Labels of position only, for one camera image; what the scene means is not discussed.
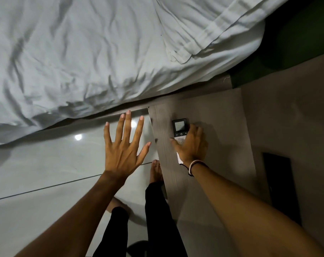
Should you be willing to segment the white wrist band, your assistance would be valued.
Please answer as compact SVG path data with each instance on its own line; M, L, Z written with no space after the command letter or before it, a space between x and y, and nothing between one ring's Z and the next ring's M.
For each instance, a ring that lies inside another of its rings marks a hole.
M188 175L191 176L191 177L194 177L193 173L192 173L192 168L194 165L198 164L198 163L201 163L200 160L193 160L190 162L189 166L188 166Z

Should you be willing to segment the person's right hand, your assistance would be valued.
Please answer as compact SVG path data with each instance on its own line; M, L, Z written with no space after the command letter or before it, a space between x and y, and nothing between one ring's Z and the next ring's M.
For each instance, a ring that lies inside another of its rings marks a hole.
M180 160L187 167L193 160L204 161L208 149L208 142L203 128L190 124L183 146L185 147L185 157Z

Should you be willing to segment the person's left hand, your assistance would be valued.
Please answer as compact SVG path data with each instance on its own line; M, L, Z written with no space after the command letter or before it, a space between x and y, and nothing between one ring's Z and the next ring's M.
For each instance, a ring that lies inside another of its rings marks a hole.
M123 129L125 113L122 113L116 128L113 151L105 151L105 170L100 180L106 182L124 183L126 179L137 169L136 160L140 153L139 143L142 136L144 116L140 116L132 141L123 144Z

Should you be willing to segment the white bed sheet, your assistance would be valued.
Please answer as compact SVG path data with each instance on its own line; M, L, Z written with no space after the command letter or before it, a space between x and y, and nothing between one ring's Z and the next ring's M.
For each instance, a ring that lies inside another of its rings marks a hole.
M0 0L0 145L207 81L251 55L263 34L260 22L179 64L152 0Z

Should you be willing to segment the grey wooden bedside table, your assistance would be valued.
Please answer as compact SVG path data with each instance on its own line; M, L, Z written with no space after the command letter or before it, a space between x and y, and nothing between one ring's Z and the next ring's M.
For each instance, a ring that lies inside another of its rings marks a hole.
M179 165L170 138L172 120L186 118L203 128L205 163L216 173L270 203L263 172L256 170L241 90L231 89L150 106L154 138L168 203L188 257L238 257L226 229L194 177Z

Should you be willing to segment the black wrist band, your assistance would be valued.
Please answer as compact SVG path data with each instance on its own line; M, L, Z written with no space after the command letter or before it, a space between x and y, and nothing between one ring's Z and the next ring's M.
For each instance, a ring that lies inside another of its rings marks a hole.
M199 162L198 164L200 164L202 166L205 166L205 167L208 167L203 161L201 161L201 163ZM184 163L180 163L180 165L184 166L188 171L188 167Z

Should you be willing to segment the person's right forearm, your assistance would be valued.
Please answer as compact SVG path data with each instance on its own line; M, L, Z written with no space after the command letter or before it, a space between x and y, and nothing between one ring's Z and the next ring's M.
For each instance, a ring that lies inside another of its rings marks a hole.
M192 173L241 256L324 257L301 226L249 191L200 164Z

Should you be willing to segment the person's left forearm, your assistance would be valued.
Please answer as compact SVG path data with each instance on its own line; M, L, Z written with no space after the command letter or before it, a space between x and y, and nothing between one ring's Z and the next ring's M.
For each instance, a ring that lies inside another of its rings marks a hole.
M14 257L85 257L105 210L126 179L105 171L72 208Z

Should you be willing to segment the person's leg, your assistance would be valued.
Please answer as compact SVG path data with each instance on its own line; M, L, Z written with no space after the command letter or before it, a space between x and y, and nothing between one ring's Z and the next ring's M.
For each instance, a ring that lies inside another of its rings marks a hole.
M129 214L123 207L112 210L103 238L92 257L126 257Z
M162 192L163 181L150 183L145 191L147 257L188 257L176 222Z

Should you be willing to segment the person's left leg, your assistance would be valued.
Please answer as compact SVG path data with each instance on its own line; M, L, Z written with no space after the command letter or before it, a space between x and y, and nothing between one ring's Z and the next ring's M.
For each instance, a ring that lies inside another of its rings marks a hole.
M129 214L123 207L112 210L103 238L92 257L126 257Z

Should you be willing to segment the white remote with dark screen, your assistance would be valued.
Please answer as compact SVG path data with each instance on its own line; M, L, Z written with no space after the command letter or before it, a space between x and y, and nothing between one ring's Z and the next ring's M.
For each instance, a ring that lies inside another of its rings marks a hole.
M172 121L173 137L178 144L183 145L189 131L189 124L186 118Z

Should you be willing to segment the person's left foot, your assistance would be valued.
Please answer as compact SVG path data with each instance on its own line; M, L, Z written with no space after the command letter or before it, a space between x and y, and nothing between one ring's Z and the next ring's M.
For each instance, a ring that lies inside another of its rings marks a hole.
M113 197L113 199L109 202L106 211L112 213L113 209L116 207L123 208L127 212L128 216L131 215L131 208L115 197Z

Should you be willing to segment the person's right leg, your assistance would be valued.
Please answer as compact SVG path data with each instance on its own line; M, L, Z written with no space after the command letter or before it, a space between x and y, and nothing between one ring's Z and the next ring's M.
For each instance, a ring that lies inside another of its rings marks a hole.
M147 257L188 257L176 222L162 192L163 181L150 183L145 191Z

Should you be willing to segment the white folded duvet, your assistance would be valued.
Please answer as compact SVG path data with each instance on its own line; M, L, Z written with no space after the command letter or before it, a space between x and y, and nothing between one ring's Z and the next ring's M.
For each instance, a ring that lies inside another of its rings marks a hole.
M288 0L152 0L172 62L245 33Z

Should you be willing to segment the person's right foot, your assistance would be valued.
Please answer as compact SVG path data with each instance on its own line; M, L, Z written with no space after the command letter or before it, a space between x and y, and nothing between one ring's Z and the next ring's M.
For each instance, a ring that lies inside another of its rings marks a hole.
M159 160L153 160L151 163L151 169L150 169L150 182L155 183L155 182L163 182L163 174L162 174L162 169L160 166L160 161Z

